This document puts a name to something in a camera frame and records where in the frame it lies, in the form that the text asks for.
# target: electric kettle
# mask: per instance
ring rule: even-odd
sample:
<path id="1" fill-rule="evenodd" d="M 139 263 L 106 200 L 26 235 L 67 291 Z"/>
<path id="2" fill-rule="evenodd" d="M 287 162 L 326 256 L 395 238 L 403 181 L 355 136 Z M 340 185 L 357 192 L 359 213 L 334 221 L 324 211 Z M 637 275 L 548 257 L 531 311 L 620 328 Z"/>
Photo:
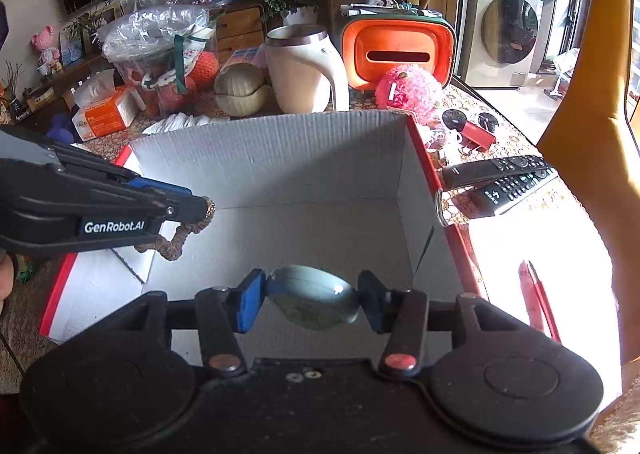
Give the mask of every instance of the electric kettle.
<path id="1" fill-rule="evenodd" d="M 267 33 L 265 43 L 271 84 L 284 113 L 320 113 L 329 103 L 349 109 L 349 85 L 342 58 L 318 24 L 292 24 Z"/>

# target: tiled floor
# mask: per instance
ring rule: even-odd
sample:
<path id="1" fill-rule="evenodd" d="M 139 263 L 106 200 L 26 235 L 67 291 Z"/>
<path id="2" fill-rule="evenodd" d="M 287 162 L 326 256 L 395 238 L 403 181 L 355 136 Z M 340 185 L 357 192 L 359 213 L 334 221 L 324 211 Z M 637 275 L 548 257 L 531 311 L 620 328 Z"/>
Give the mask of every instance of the tiled floor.
<path id="1" fill-rule="evenodd" d="M 534 144 L 560 105 L 560 102 L 547 97 L 543 88 L 535 86 L 519 89 L 479 88 L 476 91 Z"/>

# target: orange tissue box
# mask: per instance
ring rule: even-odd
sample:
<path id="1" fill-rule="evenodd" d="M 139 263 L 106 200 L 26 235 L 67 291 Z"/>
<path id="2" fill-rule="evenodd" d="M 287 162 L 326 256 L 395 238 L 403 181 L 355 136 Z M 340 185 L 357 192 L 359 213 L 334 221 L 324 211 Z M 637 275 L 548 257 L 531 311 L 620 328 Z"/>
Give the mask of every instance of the orange tissue box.
<path id="1" fill-rule="evenodd" d="M 73 117 L 83 142 L 126 129 L 145 105 L 133 88 L 118 86 L 109 98 L 81 108 Z"/>

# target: pink plush toy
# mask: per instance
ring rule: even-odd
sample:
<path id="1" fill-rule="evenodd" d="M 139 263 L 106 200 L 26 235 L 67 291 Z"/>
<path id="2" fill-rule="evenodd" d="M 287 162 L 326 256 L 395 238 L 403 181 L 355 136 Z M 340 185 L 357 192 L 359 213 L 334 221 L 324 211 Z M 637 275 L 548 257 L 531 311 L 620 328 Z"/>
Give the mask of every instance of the pink plush toy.
<path id="1" fill-rule="evenodd" d="M 386 72 L 376 87 L 379 109 L 397 109 L 415 113 L 422 126 L 442 103 L 442 86 L 417 64 L 401 64 Z"/>
<path id="2" fill-rule="evenodd" d="M 38 59 L 39 65 L 48 64 L 50 68 L 53 68 L 60 58 L 60 50 L 54 45 L 54 38 L 53 26 L 45 26 L 39 34 L 31 37 L 31 44 L 41 52 Z"/>

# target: rope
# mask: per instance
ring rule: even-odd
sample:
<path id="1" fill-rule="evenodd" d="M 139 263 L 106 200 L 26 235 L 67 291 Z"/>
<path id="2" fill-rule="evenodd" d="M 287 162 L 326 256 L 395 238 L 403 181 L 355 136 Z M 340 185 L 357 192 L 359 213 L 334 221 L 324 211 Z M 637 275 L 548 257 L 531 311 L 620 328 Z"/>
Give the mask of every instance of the rope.
<path id="1" fill-rule="evenodd" d="M 138 244 L 135 246 L 136 251 L 142 253 L 147 250 L 155 250 L 166 260 L 178 259 L 182 255 L 182 247 L 187 240 L 187 236 L 189 234 L 199 234 L 209 226 L 209 223 L 213 219 L 213 214 L 216 212 L 216 204 L 207 197 L 205 197 L 205 199 L 207 200 L 208 208 L 207 214 L 202 221 L 197 223 L 180 223 L 171 241 L 168 241 L 163 236 L 158 236 L 153 243 Z"/>

